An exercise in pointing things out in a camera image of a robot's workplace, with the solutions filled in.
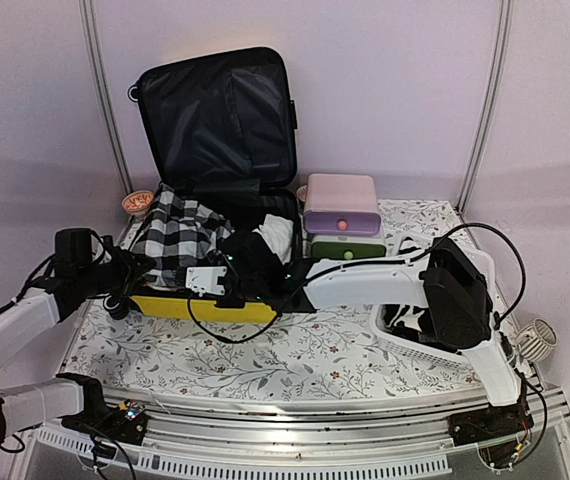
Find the white garment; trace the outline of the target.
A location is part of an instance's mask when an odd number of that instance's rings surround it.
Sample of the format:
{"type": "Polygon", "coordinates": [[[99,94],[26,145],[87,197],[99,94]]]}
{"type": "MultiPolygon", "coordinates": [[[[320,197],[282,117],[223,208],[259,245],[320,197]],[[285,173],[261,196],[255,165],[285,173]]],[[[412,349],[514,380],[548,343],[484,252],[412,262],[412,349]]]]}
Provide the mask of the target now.
{"type": "Polygon", "coordinates": [[[269,249],[285,265],[291,259],[294,223],[284,217],[266,214],[264,221],[253,233],[261,236],[269,249]]]}

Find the black white plaid cloth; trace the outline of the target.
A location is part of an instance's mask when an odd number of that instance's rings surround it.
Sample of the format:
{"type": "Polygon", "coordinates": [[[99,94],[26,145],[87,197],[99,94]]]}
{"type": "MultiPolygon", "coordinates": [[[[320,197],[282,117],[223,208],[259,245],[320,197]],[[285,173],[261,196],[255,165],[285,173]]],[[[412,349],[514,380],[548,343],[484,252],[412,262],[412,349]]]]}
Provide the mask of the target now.
{"type": "Polygon", "coordinates": [[[196,199],[161,184],[131,246],[153,261],[146,286],[163,291],[184,287],[186,269],[218,261],[219,245],[234,232],[232,223],[196,199]]]}

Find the yellow Pikachu suitcase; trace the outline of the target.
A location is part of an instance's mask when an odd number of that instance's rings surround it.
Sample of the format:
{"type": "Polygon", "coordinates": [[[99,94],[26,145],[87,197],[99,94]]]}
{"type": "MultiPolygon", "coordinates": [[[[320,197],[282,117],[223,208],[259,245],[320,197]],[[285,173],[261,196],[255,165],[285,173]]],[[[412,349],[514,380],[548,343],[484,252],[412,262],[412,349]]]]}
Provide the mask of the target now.
{"type": "MultiPolygon", "coordinates": [[[[253,232],[266,214],[292,220],[292,251],[303,255],[289,190],[297,173],[296,114],[277,51],[251,47],[161,65],[144,72],[131,93],[160,177],[157,189],[165,184],[198,200],[234,232],[253,232]]],[[[130,297],[127,314],[150,310],[155,298],[189,303],[185,278],[177,291],[130,297]]]]}

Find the white plastic basket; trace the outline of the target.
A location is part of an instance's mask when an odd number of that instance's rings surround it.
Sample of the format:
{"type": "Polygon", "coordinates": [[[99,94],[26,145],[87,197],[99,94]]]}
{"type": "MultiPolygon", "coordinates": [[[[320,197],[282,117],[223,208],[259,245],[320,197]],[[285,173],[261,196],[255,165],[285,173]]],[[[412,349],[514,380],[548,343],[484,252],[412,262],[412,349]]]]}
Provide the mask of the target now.
{"type": "MultiPolygon", "coordinates": [[[[485,276],[489,282],[488,293],[490,297],[493,297],[496,293],[494,261],[488,254],[475,248],[462,247],[462,251],[485,276]]],[[[403,355],[413,360],[427,361],[439,367],[455,369],[471,366],[468,359],[460,351],[446,350],[441,345],[433,346],[434,339],[430,339],[430,345],[427,345],[386,332],[382,319],[384,306],[375,305],[369,318],[370,329],[378,339],[378,345],[383,351],[389,354],[403,355]]]]}

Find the zebra striped cloth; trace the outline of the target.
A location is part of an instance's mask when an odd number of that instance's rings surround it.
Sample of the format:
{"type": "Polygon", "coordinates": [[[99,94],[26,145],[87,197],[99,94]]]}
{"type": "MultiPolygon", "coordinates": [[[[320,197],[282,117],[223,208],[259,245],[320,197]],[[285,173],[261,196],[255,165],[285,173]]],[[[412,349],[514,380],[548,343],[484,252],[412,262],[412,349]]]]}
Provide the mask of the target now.
{"type": "Polygon", "coordinates": [[[388,333],[412,341],[434,338],[434,328],[428,308],[388,304],[383,308],[383,327],[388,333]]]}

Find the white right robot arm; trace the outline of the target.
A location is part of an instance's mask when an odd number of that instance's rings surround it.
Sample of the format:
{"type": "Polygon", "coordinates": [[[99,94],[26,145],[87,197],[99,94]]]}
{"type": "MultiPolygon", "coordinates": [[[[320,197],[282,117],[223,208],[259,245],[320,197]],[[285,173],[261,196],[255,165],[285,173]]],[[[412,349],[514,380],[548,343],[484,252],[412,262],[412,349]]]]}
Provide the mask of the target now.
{"type": "Polygon", "coordinates": [[[287,294],[275,317],[340,305],[407,305],[430,314],[429,335],[459,352],[478,375],[491,405],[482,427],[502,436],[517,424],[523,382],[510,366],[499,338],[502,318],[494,309],[493,259],[464,249],[447,236],[418,252],[364,260],[321,259],[300,278],[287,276],[287,294]]]}

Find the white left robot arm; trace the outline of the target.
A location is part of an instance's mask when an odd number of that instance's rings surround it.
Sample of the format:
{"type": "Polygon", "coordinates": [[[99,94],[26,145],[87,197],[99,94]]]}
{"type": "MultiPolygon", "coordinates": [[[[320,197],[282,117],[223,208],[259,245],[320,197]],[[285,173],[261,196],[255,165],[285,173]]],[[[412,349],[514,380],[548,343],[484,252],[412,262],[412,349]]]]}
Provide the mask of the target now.
{"type": "MultiPolygon", "coordinates": [[[[123,318],[130,294],[153,268],[151,258],[115,245],[110,235],[69,228],[54,237],[55,251],[0,307],[0,371],[36,337],[73,316],[89,300],[123,318]]],[[[139,446],[148,416],[127,402],[110,407],[99,380],[63,373],[31,385],[0,390],[0,448],[9,436],[58,419],[68,429],[139,446]]]]}

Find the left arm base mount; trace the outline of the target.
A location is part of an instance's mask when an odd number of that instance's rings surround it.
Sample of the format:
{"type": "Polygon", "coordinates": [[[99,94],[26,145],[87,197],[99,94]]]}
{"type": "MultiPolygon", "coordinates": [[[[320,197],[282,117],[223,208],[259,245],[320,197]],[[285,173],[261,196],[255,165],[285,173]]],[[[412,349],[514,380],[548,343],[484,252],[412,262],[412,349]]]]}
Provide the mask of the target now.
{"type": "Polygon", "coordinates": [[[135,446],[142,445],[148,421],[145,405],[131,400],[61,418],[64,428],[135,446]]]}

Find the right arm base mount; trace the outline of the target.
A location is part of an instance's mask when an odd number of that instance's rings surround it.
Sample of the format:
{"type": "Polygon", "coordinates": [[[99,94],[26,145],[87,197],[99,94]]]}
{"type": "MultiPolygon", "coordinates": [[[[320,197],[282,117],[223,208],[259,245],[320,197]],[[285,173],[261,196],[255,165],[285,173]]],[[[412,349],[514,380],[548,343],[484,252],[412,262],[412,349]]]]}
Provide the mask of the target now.
{"type": "Polygon", "coordinates": [[[543,405],[544,391],[524,379],[514,404],[498,407],[487,405],[454,413],[446,419],[447,432],[455,446],[490,442],[503,437],[525,439],[536,426],[534,409],[529,402],[534,399],[543,405]]]}

